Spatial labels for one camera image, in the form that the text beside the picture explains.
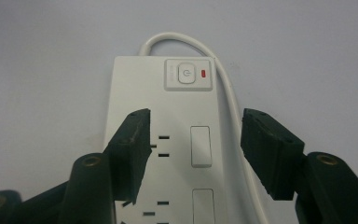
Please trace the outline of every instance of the white background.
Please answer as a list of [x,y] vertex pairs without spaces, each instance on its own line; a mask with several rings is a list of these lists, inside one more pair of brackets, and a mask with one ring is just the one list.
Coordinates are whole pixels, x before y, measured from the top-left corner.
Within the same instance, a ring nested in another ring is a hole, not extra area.
[[[29,199],[102,151],[113,60],[162,31],[210,46],[241,108],[358,175],[358,1],[0,0],[0,189]],[[153,54],[198,55],[171,42]],[[296,223],[291,204],[267,204],[271,223]]]

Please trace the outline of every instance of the electrical outlet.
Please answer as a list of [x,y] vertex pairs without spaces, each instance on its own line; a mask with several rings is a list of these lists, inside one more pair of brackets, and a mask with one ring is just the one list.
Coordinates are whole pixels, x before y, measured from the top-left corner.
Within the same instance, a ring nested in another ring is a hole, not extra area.
[[104,143],[131,112],[151,110],[152,154],[137,203],[119,224],[227,223],[214,60],[117,57]]

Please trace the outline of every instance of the white cable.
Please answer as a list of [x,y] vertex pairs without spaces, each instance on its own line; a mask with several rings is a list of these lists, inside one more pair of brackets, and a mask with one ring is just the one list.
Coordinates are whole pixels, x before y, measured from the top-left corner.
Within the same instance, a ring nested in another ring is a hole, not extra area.
[[[150,39],[148,39],[139,50],[138,55],[139,56],[148,56],[150,54],[150,50],[152,49],[153,45],[158,43],[162,40],[178,40],[184,43],[187,43],[190,46],[193,46],[196,49],[199,49],[202,53],[204,53],[206,56],[214,58],[214,62],[216,64],[217,73],[221,77],[223,81],[223,86],[225,89],[225,93],[227,96],[227,102],[229,107],[229,112],[232,118],[232,125],[234,125],[234,133],[237,139],[238,144],[241,142],[241,114],[238,107],[237,99],[235,97],[234,90],[232,88],[231,81],[228,77],[228,74],[226,72],[226,69],[223,67],[223,65],[220,63],[220,60],[217,58],[217,56],[204,44],[202,44],[199,40],[188,36],[183,35],[179,33],[173,33],[173,32],[167,32],[167,33],[161,33],[158,35],[152,36]],[[250,191],[250,195],[255,207],[255,211],[258,217],[258,220],[261,224],[269,224],[269,220],[266,216],[265,209],[261,203],[260,200],[260,193],[257,189],[256,183],[255,183],[255,175],[252,173],[252,167],[249,164],[249,162],[243,157],[242,150],[238,148],[237,154],[241,158],[245,179]]]

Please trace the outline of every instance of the white power strip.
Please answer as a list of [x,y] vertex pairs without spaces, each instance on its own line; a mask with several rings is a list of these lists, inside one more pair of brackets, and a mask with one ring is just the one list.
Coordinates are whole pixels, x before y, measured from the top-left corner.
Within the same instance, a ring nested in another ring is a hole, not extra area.
[[214,60],[117,57],[104,144],[143,108],[153,152],[136,205],[116,203],[117,223],[227,223]]

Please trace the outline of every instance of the power button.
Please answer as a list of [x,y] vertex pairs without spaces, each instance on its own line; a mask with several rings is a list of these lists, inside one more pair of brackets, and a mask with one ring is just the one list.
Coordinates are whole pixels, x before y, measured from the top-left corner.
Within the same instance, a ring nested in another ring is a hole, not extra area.
[[191,84],[196,81],[196,67],[192,63],[180,63],[178,66],[179,82]]

